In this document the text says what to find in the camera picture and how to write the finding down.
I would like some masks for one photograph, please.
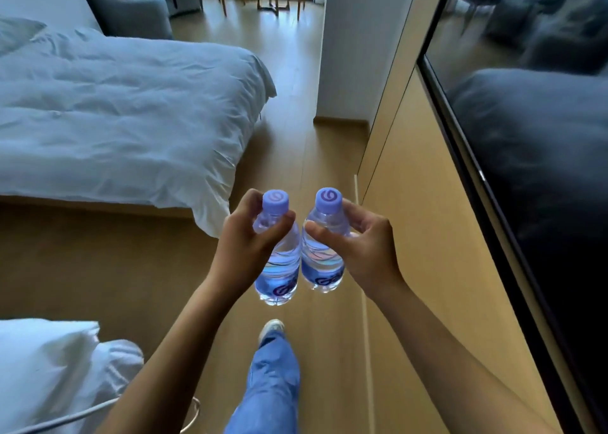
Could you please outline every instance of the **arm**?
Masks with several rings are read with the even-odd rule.
[[[262,194],[249,190],[226,218],[209,275],[97,434],[179,432],[219,325],[294,223],[290,211],[256,234],[253,222],[261,210]]]
[[[388,219],[344,201],[361,235],[346,238],[308,222],[306,231],[333,248],[389,321],[452,434],[549,434],[554,431],[492,375],[437,319],[399,271]]]

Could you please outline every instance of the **water bottle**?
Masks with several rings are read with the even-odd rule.
[[[254,231],[264,232],[289,210],[289,196],[280,190],[264,193],[262,212],[254,222]],[[266,267],[255,280],[260,299],[267,305],[284,305],[294,296],[300,270],[300,232],[294,222],[287,235],[274,247]]]
[[[342,194],[334,188],[317,192],[314,208],[306,221],[314,221],[331,232],[350,236],[350,224],[342,211]],[[344,276],[344,261],[330,247],[317,242],[302,228],[302,275],[323,293],[335,290]]]

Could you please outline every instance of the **jeans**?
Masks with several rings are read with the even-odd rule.
[[[270,331],[254,354],[247,391],[224,434],[296,434],[300,367],[283,332]]]

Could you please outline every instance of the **sneaker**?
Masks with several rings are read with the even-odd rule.
[[[266,325],[264,325],[264,328],[262,329],[262,331],[260,332],[260,336],[258,337],[258,345],[261,345],[262,341],[264,341],[264,338],[266,338],[266,335],[273,331],[284,332],[285,324],[278,319],[272,319],[266,322]]]

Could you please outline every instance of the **white cable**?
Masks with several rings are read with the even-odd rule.
[[[106,407],[113,406],[117,401],[118,401],[118,398],[106,400],[105,402],[102,402],[101,404],[87,408],[86,410],[83,410],[82,412],[74,413],[72,415],[65,415],[60,418],[51,419],[50,421],[45,421],[43,423],[35,424],[33,426],[28,426],[28,427],[25,427],[25,428],[22,428],[22,429],[19,429],[16,431],[12,431],[9,434],[37,434],[39,432],[48,431],[50,429],[53,429],[53,428],[56,428],[59,426],[63,426],[64,424],[74,423],[75,421],[86,418],[87,416],[92,415],[93,413],[98,412],[99,410],[102,410]],[[194,424],[194,422],[196,421],[196,419],[198,418],[199,413],[201,412],[201,401],[195,397],[192,398],[192,401],[194,402],[194,410],[195,410],[194,417],[192,418],[192,421],[189,422],[186,425],[186,427],[180,431],[180,433],[184,433],[187,430],[189,430],[192,427],[192,425]]]

